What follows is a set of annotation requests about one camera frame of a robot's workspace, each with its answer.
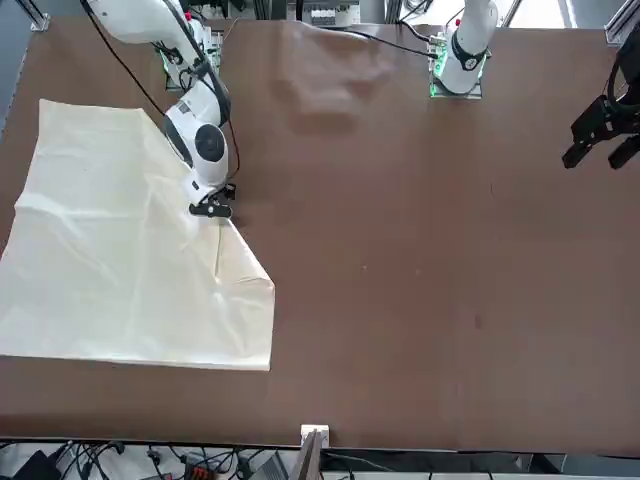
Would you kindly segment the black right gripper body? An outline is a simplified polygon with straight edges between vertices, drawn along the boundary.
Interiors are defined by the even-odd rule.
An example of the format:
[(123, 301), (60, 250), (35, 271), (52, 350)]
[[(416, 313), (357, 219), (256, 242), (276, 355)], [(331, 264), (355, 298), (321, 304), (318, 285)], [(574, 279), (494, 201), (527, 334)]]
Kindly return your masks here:
[(220, 189), (209, 192), (199, 202), (200, 205), (226, 205), (236, 198), (236, 185), (227, 183)]

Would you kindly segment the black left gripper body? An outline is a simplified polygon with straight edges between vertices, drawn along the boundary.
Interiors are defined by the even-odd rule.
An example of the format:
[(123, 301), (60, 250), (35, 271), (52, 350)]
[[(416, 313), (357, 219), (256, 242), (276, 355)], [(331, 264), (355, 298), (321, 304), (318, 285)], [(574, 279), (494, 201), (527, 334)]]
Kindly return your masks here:
[(616, 108), (624, 112), (639, 109), (639, 31), (633, 30), (617, 53), (613, 76), (622, 73), (627, 84), (627, 92), (615, 98)]

